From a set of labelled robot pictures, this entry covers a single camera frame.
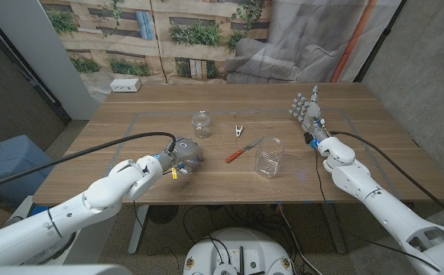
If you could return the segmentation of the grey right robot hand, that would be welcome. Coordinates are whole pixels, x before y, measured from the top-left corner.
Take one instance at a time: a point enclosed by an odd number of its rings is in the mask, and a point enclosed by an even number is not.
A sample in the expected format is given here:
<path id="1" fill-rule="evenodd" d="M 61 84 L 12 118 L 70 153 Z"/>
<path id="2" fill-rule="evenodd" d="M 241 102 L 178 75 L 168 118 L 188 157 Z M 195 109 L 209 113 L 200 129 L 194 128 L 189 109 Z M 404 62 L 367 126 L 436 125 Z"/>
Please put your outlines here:
<path id="1" fill-rule="evenodd" d="M 316 102 L 317 99 L 318 86 L 314 86 L 313 94 L 309 99 L 301 93 L 293 99 L 289 113 L 301 124 L 306 133 L 317 141 L 322 141 L 329 137 L 329 133 L 324 129 L 321 111 Z"/>

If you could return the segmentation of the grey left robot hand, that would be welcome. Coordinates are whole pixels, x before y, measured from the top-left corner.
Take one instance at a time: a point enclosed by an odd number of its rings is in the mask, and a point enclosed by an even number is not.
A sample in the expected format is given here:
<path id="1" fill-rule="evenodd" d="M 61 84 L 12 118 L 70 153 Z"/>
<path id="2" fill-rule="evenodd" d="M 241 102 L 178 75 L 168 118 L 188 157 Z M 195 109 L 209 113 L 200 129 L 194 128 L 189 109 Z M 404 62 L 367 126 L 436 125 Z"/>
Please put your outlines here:
<path id="1" fill-rule="evenodd" d="M 203 165 L 203 151 L 190 137 L 176 137 L 172 156 L 175 167 L 182 174 L 192 173 Z"/>

